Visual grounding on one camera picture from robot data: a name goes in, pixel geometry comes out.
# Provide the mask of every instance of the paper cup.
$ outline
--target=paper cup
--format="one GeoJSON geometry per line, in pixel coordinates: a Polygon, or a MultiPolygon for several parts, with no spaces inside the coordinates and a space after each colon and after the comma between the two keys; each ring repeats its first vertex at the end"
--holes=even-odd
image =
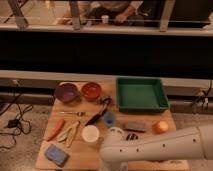
{"type": "Polygon", "coordinates": [[[108,24],[109,23],[109,16],[108,15],[102,15],[101,19],[102,19],[102,23],[103,24],[108,24]]]}
{"type": "Polygon", "coordinates": [[[100,132],[96,126],[88,125],[83,128],[81,135],[88,145],[94,146],[98,143],[100,132]]]}

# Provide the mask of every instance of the wooden table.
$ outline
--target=wooden table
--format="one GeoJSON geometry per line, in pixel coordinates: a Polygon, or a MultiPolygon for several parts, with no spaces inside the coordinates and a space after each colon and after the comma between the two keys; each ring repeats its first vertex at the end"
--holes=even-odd
{"type": "MultiPolygon", "coordinates": [[[[85,83],[77,83],[74,84],[81,89],[82,85],[85,83]]],[[[169,110],[161,114],[149,115],[149,113],[143,113],[143,115],[127,115],[124,113],[120,113],[118,108],[116,107],[116,93],[115,93],[115,84],[114,83],[100,83],[102,86],[103,92],[110,95],[112,97],[112,103],[109,106],[109,110],[116,113],[117,122],[116,126],[122,127],[123,123],[129,121],[143,121],[146,123],[147,132],[140,133],[139,138],[145,138],[149,136],[153,136],[155,133],[152,131],[152,125],[159,120],[165,120],[169,123],[170,131],[175,131],[176,127],[171,116],[169,110]]],[[[73,101],[69,104],[63,104],[58,100],[55,100],[52,113],[49,117],[49,121],[47,124],[47,128],[44,134],[44,140],[42,141],[41,148],[38,154],[36,167],[38,169],[67,169],[67,170],[97,170],[100,164],[99,158],[99,147],[101,141],[106,136],[107,128],[102,123],[102,121],[98,121],[95,125],[99,128],[101,132],[100,143],[97,147],[88,146],[81,137],[82,129],[85,123],[101,108],[101,105],[97,102],[87,102],[83,98],[79,98],[79,100],[73,101]],[[60,114],[60,111],[86,111],[84,116],[77,116],[75,114],[60,114]],[[64,118],[66,120],[66,124],[63,127],[65,130],[70,123],[73,121],[79,120],[81,124],[78,128],[77,135],[75,140],[72,143],[70,148],[67,148],[65,144],[58,143],[55,139],[47,142],[45,139],[51,133],[51,130],[56,125],[57,121],[60,118],[64,118]],[[65,163],[63,168],[57,167],[53,162],[47,160],[44,156],[44,152],[49,147],[50,144],[55,144],[60,147],[64,151],[70,154],[68,161],[65,163]]],[[[128,163],[129,170],[188,170],[188,163],[185,160],[172,160],[172,161],[164,161],[164,162],[148,162],[148,161],[134,161],[128,163]]]]}

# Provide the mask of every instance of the utensil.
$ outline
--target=utensil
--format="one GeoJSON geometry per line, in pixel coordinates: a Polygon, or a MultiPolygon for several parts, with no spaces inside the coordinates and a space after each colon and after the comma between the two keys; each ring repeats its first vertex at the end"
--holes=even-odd
{"type": "Polygon", "coordinates": [[[73,112],[73,111],[61,111],[61,114],[76,114],[78,116],[83,116],[86,112],[73,112]]]}

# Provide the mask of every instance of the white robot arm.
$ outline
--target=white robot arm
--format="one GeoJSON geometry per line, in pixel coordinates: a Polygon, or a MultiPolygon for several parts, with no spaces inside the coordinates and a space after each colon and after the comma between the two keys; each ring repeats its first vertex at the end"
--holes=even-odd
{"type": "Polygon", "coordinates": [[[112,127],[100,148],[105,170],[118,171],[122,162],[137,160],[213,159],[213,125],[192,127],[142,140],[124,140],[112,127]]]}

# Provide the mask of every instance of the orange bowl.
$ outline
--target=orange bowl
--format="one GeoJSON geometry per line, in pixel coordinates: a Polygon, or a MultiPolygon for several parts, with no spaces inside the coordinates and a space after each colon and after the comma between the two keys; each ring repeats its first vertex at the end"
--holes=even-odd
{"type": "Polygon", "coordinates": [[[101,92],[101,86],[95,82],[88,82],[81,89],[83,97],[89,102],[95,101],[101,95],[101,92]]]}

